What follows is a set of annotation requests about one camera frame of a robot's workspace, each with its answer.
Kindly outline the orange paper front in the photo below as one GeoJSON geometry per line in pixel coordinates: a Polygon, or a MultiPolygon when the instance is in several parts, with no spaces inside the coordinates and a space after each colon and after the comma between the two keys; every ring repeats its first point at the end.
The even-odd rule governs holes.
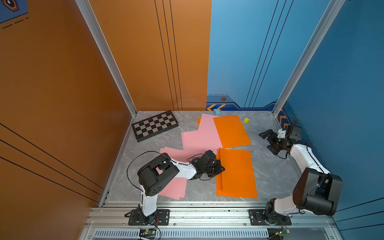
{"type": "Polygon", "coordinates": [[[251,152],[247,150],[220,150],[224,197],[258,197],[251,152]]]}

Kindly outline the pink paper underneath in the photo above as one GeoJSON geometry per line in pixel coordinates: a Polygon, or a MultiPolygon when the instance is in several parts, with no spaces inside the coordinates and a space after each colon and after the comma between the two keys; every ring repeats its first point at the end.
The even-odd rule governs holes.
{"type": "Polygon", "coordinates": [[[198,130],[183,132],[183,149],[194,151],[195,153],[204,153],[211,150],[214,154],[217,153],[218,149],[223,149],[224,147],[214,122],[215,118],[219,117],[203,114],[198,130]]]}

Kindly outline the orange curved paper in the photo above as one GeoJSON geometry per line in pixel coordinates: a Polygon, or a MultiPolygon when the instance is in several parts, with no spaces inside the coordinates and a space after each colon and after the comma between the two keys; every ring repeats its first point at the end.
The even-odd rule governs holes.
{"type": "Polygon", "coordinates": [[[238,115],[217,117],[214,123],[224,149],[252,144],[238,115]]]}

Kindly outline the large curved pink paper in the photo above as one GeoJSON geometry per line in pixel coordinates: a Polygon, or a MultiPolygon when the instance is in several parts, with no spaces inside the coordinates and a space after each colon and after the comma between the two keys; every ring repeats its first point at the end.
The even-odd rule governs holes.
{"type": "Polygon", "coordinates": [[[168,197],[175,200],[184,198],[186,194],[187,179],[174,178],[171,182],[159,193],[159,196],[168,197]]]}

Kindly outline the large orange paper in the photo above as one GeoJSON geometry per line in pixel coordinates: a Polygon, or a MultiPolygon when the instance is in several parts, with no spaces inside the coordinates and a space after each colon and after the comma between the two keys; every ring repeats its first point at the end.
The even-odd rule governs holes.
{"type": "MultiPolygon", "coordinates": [[[[216,154],[217,160],[221,159],[220,150],[221,149],[217,149],[217,154],[216,154]]],[[[221,174],[216,176],[216,193],[217,193],[217,196],[224,196],[223,182],[222,182],[222,175],[221,174]]]]}

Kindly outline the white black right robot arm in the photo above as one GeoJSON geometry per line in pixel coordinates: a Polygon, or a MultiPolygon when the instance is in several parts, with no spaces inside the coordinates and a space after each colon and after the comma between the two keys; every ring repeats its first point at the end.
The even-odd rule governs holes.
{"type": "Polygon", "coordinates": [[[343,180],[320,163],[310,142],[303,139],[301,133],[301,127],[289,125],[276,133],[266,130],[259,134],[269,142],[268,150],[275,156],[286,151],[301,172],[291,196],[267,202],[261,217],[269,225],[290,225],[294,214],[311,212],[331,217],[337,211],[343,180]]]}

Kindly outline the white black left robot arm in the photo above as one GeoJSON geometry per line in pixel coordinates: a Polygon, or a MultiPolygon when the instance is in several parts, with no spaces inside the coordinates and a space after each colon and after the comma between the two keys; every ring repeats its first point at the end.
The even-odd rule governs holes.
{"type": "Polygon", "coordinates": [[[202,180],[206,175],[208,180],[225,171],[221,161],[211,150],[197,154],[181,162],[172,159],[167,153],[160,153],[156,158],[138,170],[141,202],[131,217],[134,225],[168,225],[169,210],[158,210],[159,193],[173,179],[202,180]]]}

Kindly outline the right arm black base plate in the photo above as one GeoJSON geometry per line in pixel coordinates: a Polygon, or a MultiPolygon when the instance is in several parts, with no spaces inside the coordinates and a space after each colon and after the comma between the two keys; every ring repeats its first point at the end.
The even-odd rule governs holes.
{"type": "Polygon", "coordinates": [[[291,226],[291,218],[285,217],[274,211],[265,213],[265,210],[261,209],[250,209],[249,217],[252,226],[291,226]]]}

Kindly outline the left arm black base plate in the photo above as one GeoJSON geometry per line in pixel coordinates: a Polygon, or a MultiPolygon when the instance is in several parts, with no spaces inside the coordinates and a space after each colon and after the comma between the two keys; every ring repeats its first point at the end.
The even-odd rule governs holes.
{"type": "Polygon", "coordinates": [[[136,208],[125,214],[129,218],[129,226],[168,226],[170,219],[170,210],[156,210],[148,217],[144,216],[140,208],[136,208]]]}

